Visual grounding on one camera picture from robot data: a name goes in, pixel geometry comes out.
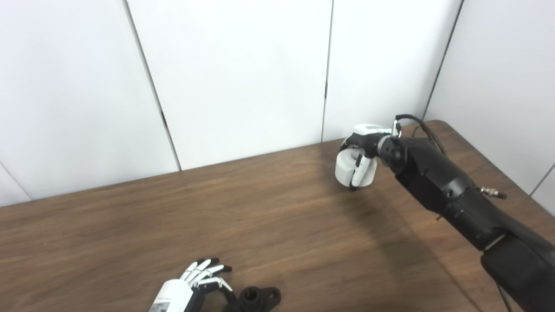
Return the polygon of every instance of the panel seam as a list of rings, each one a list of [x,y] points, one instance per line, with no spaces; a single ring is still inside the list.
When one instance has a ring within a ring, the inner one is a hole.
[[[335,0],[331,0],[330,35],[327,41],[326,84],[324,85],[324,109],[322,111],[322,130],[320,132],[320,143],[324,141],[324,126],[326,123],[327,79],[330,74],[331,30],[334,24],[334,4]]]
[[[16,180],[16,178],[8,170],[8,168],[6,168],[6,166],[4,166],[4,164],[2,164],[2,162],[0,162],[0,167],[4,168],[4,171],[6,171],[6,173],[8,173],[9,177],[12,178],[12,180],[17,184],[17,186],[19,186],[19,188],[25,193],[25,195],[29,198],[29,200],[33,200],[33,198],[29,195],[29,193],[27,193],[27,191],[23,188],[23,186],[21,186],[21,184]]]
[[[547,179],[547,176],[549,176],[549,174],[551,173],[551,171],[553,171],[553,168],[555,168],[555,163],[553,163],[553,165],[551,165],[551,168],[547,171],[547,173],[543,176],[543,178],[539,181],[538,185],[536,185],[536,187],[530,192],[530,196],[534,195],[534,193],[538,190],[538,188],[540,187],[540,185],[542,185],[542,183],[545,181],[545,179]]]
[[[422,120],[426,117],[428,112],[428,107],[432,101],[433,92],[436,89],[437,80],[440,77],[441,68],[443,67],[443,61],[445,61],[445,56],[447,55],[447,50],[449,50],[449,45],[451,44],[451,39],[453,38],[453,33],[455,32],[455,27],[457,27],[458,18],[461,15],[462,5],[465,0],[461,0],[461,5],[458,7],[457,16],[455,17],[455,22],[453,23],[453,28],[451,28],[451,34],[449,34],[449,40],[447,40],[447,46],[445,46],[445,51],[443,51],[443,57],[441,58],[440,67],[437,69],[436,79],[433,81],[432,90],[430,91],[430,96],[428,97],[428,102],[426,103],[426,108],[424,109],[424,114],[422,115]]]
[[[179,162],[179,157],[177,155],[177,151],[175,150],[175,144],[171,137],[170,129],[168,128],[168,122],[166,121],[166,117],[164,115],[164,109],[162,108],[162,104],[160,103],[160,98],[158,97],[158,91],[156,90],[156,86],[154,85],[154,80],[152,79],[150,67],[148,66],[147,58],[144,54],[143,45],[141,44],[139,33],[137,32],[137,28],[135,26],[135,21],[133,20],[133,16],[131,15],[131,9],[129,8],[129,3],[127,2],[127,0],[122,0],[122,3],[125,9],[125,14],[127,15],[127,20],[129,21],[129,25],[131,26],[131,32],[133,33],[135,43],[137,44],[137,49],[139,50],[141,61],[143,62],[144,70],[147,74],[147,79],[154,96],[154,101],[156,102],[156,105],[158,107],[158,112],[160,113],[160,117],[162,118],[162,123],[164,124],[164,129],[168,137],[168,141],[170,143],[171,152],[175,159],[175,164],[177,165],[178,171],[181,171],[181,163]]]

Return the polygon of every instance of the black robotic arm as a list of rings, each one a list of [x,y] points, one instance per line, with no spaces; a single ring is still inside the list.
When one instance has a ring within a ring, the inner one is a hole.
[[[441,143],[432,140],[426,124],[411,115],[398,115],[396,121],[404,118],[419,122],[428,138],[398,136],[400,127],[394,126],[393,133],[355,133],[341,148],[358,147],[363,157],[379,157],[424,208],[445,218],[483,252],[486,272],[524,311],[554,312],[555,247],[486,198],[447,158]],[[503,196],[493,190],[490,195]]]

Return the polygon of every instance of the black cable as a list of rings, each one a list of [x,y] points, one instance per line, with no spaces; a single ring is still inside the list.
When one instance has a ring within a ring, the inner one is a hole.
[[[414,138],[414,137],[415,137],[416,131],[417,131],[418,129],[420,129],[420,125],[417,125],[417,126],[415,127],[414,131],[412,132],[411,138]]]
[[[501,286],[499,286],[499,284],[497,284],[497,289],[499,289],[499,293],[501,294],[501,298],[503,298],[503,302],[505,303],[505,306],[507,307],[507,311],[513,312],[513,308],[511,307],[511,303],[509,302],[509,298],[507,297],[507,293],[505,293],[505,290],[503,288],[501,288]]]
[[[402,114],[402,115],[395,116],[395,119],[396,120],[412,119],[415,122],[417,122],[422,127],[422,130],[428,135],[428,138],[430,140],[432,140],[434,143],[436,143],[436,145],[440,149],[441,153],[443,153],[445,156],[447,156],[447,152],[445,151],[445,148],[441,144],[440,140],[437,138],[436,134],[420,118],[416,118],[416,117],[414,117],[413,115],[410,115],[410,114]]]

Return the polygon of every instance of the metal connector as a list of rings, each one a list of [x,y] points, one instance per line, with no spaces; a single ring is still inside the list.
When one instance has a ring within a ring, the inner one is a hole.
[[[484,187],[480,188],[480,192],[488,197],[495,197],[495,198],[501,198],[501,199],[506,199],[507,198],[507,194],[499,192],[496,189],[487,189]]]

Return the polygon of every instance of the white cylindrical object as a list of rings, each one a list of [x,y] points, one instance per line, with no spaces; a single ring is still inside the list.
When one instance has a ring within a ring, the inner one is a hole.
[[[335,162],[335,178],[339,183],[348,187],[351,183],[352,175],[355,173],[355,163],[356,159],[360,153],[364,152],[360,148],[350,148],[342,150],[338,155]],[[374,181],[374,175],[376,174],[377,161],[375,158],[370,160],[370,164],[362,181],[360,182],[360,187],[365,187],[370,185]]]
[[[170,279],[162,285],[149,312],[183,312],[192,296],[193,290],[187,282]]]

